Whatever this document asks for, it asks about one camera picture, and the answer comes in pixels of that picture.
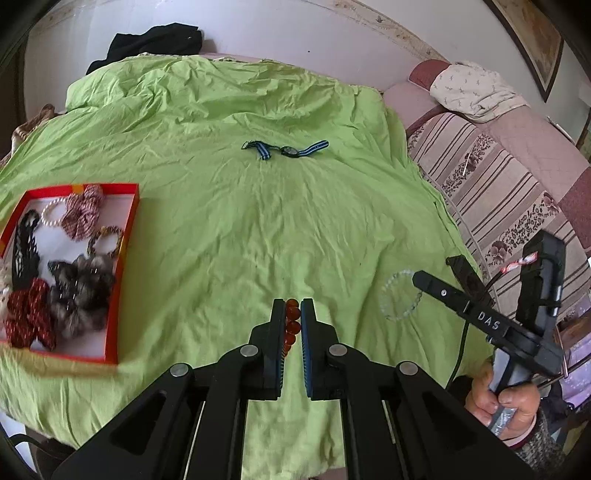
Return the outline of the person right hand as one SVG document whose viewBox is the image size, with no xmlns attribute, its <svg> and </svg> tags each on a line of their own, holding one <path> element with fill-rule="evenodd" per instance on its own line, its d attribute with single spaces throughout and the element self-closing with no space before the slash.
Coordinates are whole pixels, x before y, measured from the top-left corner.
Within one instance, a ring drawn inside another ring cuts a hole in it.
<svg viewBox="0 0 591 480">
<path fill-rule="evenodd" d="M 508 446 L 516 445 L 535 427 L 541 402 L 540 392 L 536 385 L 524 383 L 507 388 L 496 396 L 490 390 L 492 380 L 492 361 L 486 360 L 472 381 L 465 407 L 485 426 L 491 424 L 493 415 L 501 407 L 513 410 L 514 415 L 501 432 L 500 439 Z"/>
</svg>

